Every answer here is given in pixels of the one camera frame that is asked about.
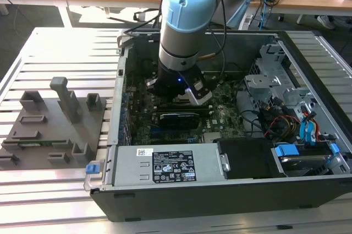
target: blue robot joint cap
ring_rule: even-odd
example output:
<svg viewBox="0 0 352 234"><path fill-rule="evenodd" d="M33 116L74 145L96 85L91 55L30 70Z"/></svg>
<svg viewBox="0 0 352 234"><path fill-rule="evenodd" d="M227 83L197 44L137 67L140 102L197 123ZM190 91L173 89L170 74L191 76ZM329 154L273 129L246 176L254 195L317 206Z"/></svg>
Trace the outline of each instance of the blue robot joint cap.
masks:
<svg viewBox="0 0 352 234"><path fill-rule="evenodd" d="M216 0L163 0L162 15L175 31L192 33L207 26L216 6Z"/></svg>

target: floor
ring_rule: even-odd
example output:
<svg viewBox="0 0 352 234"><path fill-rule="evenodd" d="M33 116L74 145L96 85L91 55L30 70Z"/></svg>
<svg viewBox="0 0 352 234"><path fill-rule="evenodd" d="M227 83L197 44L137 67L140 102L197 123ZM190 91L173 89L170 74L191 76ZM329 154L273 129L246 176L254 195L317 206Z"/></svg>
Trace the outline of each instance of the floor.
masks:
<svg viewBox="0 0 352 234"><path fill-rule="evenodd" d="M0 79L6 74L8 68L17 57L26 39L34 27L63 27L59 12L56 7L48 6L8 6L9 15L0 16ZM101 8L74 7L71 9L74 26L87 28L130 28L135 26L133 13L138 9L124 9L111 11L111 16L127 20L112 21L106 19ZM348 25L344 18L336 18L337 28L333 31L325 29L314 17L308 16L301 25L296 23L297 15L285 15L284 21L278 21L278 15L272 14L263 29L266 30L314 30L322 36L341 54L349 63L352 63L352 25ZM257 21L250 27L258 30Z"/></svg>

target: barcode sticker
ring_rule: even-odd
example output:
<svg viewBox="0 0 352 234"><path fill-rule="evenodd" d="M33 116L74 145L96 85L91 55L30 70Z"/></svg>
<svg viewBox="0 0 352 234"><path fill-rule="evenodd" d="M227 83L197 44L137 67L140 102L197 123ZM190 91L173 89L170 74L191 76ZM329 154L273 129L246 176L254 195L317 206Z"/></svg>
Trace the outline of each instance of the barcode sticker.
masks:
<svg viewBox="0 0 352 234"><path fill-rule="evenodd" d="M137 156L152 156L153 149L137 149Z"/></svg>

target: blue cable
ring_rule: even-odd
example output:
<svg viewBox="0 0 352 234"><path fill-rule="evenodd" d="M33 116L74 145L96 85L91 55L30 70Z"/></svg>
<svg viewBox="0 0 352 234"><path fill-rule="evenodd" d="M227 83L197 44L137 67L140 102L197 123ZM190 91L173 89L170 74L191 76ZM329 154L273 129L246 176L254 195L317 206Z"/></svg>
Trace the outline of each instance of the blue cable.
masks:
<svg viewBox="0 0 352 234"><path fill-rule="evenodd" d="M260 22L260 28L259 28L259 30L262 30L262 28L263 28L265 10L266 10L266 0L264 0L264 11L263 11L263 14L262 14L262 21Z"/></svg>

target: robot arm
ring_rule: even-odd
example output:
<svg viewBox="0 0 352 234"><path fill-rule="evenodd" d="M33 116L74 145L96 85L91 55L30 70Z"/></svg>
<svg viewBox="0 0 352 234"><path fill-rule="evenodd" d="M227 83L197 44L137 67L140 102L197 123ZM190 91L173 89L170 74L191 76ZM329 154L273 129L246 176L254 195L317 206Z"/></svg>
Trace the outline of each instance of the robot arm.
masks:
<svg viewBox="0 0 352 234"><path fill-rule="evenodd" d="M147 87L159 96L187 93L194 105L212 97L196 65L207 26L221 0L162 0L158 78Z"/></svg>

